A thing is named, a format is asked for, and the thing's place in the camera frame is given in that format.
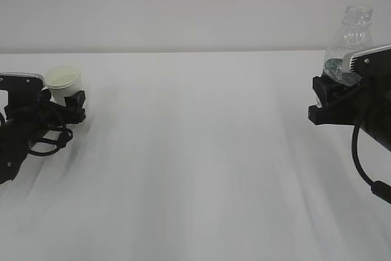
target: white paper cup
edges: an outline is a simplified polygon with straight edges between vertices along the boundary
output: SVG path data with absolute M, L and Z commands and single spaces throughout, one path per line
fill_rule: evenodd
M 44 79 L 54 100 L 62 106 L 65 106 L 64 97 L 72 96 L 83 90 L 81 71 L 69 65 L 60 65 L 51 69 Z

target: black cable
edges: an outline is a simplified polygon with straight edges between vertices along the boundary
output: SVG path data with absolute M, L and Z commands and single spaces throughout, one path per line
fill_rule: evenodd
M 56 148 L 53 149 L 52 151 L 48 152 L 38 152 L 34 150 L 29 150 L 29 154 L 34 155 L 34 156 L 39 156 L 39 157 L 44 157 L 44 156 L 50 156 L 55 153 L 57 153 L 59 150 L 64 148 L 67 144 L 67 142 L 71 141 L 73 139 L 73 132 L 71 129 L 67 128 L 67 125 L 65 124 L 62 116 L 53 108 L 51 107 L 48 103 L 40 101 L 41 105 L 46 106 L 58 119 L 62 127 L 54 127 L 54 128 L 48 128 L 48 131 L 60 131 L 60 135 L 58 136 L 57 140 L 52 140 L 52 139 L 47 139 L 47 138 L 40 138 L 40 139 L 33 139 L 31 140 L 33 143 L 45 143 L 45 144 L 50 144 L 50 145 L 55 145 Z
M 364 110 L 360 113 L 358 119 L 356 120 L 356 123 L 354 124 L 353 135 L 352 135 L 352 157 L 353 157 L 354 165 L 355 165 L 359 175 L 362 177 L 362 179 L 368 185 L 372 186 L 373 180 L 371 180 L 371 178 L 363 170 L 361 163 L 360 163 L 358 151 L 357 151 L 357 141 L 359 138 L 360 127 L 361 127 L 362 121 L 363 121 L 370 106 L 371 106 L 371 103 L 368 103 L 367 107 L 364 108 Z

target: plastic bottle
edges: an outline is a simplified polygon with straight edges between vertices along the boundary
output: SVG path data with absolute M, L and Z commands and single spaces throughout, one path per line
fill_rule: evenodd
M 361 77 L 342 68 L 343 56 L 347 53 L 372 47 L 369 31 L 371 7 L 348 7 L 342 19 L 342 27 L 329 43 L 324 58 L 323 74 L 346 86 L 358 83 Z

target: robotic arm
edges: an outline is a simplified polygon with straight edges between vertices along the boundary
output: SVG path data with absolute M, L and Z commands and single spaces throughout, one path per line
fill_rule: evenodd
M 65 97 L 66 106 L 62 106 L 51 102 L 50 91 L 43 87 L 40 75 L 0 73 L 0 90 L 8 92 L 6 118 L 0 113 L 0 184 L 16 177 L 28 154 L 49 156 L 65 148 L 73 138 L 67 124 L 86 118 L 84 91 Z M 49 131 L 59 132 L 58 139 L 44 138 Z M 40 142 L 55 148 L 49 152 L 32 150 Z
M 391 186 L 372 180 L 363 170 L 357 154 L 360 128 L 391 151 L 391 45 L 356 51 L 343 58 L 343 66 L 358 73 L 361 81 L 348 87 L 326 75 L 313 78 L 313 90 L 322 107 L 309 107 L 315 125 L 354 125 L 354 165 L 376 196 L 391 204 Z

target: white tabletop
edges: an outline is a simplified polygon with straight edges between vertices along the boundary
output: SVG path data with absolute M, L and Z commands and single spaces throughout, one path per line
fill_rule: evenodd
M 1 71 L 82 69 L 68 147 L 0 186 L 0 260 L 389 260 L 391 206 L 315 127 L 322 51 L 1 55 Z M 0 102 L 6 104 L 6 94 Z M 391 182 L 367 135 L 360 156 Z

